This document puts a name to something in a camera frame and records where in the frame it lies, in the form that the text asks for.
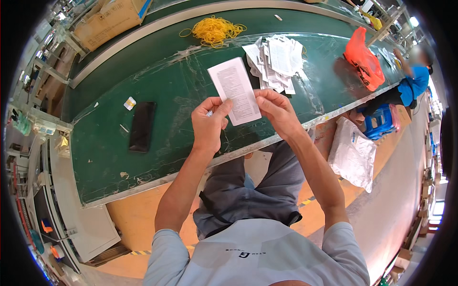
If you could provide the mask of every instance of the orange plastic bag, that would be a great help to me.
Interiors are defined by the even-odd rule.
[[[344,57],[356,67],[360,79],[371,92],[385,81],[380,62],[365,45],[366,29],[359,27],[351,36]]]

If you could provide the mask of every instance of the gray shorts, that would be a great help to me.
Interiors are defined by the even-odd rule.
[[[203,191],[213,209],[207,209],[201,200],[193,214],[199,240],[242,219],[267,218],[287,224],[291,214],[298,211],[298,194],[305,177],[295,154],[286,141],[261,151],[271,152],[272,158],[256,188],[246,181],[243,156],[213,169]]]

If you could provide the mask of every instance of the blue shirt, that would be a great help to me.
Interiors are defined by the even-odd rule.
[[[425,92],[429,82],[429,71],[425,66],[410,67],[414,77],[406,76],[414,90],[414,99]],[[402,81],[398,86],[398,91],[401,93],[401,100],[404,106],[409,106],[412,103],[412,89],[409,84]]]

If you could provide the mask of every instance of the right hand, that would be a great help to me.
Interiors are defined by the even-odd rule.
[[[396,58],[400,59],[402,58],[401,51],[398,48],[393,49],[393,54],[396,56]]]
[[[288,141],[305,132],[286,96],[271,89],[255,89],[254,93],[261,114],[269,119],[283,140]]]

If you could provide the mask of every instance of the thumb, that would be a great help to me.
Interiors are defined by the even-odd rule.
[[[273,117],[280,116],[284,111],[283,108],[276,106],[270,100],[265,99],[264,97],[257,97],[256,103],[259,105],[261,110],[264,110],[267,113],[272,114]]]
[[[233,107],[233,103],[232,103],[232,100],[230,99],[227,99],[225,102],[223,102],[223,104],[221,104],[218,109],[215,111],[215,113],[213,114],[214,116],[218,116],[218,117],[225,117],[226,115],[229,114],[229,112],[231,111],[232,107]]]

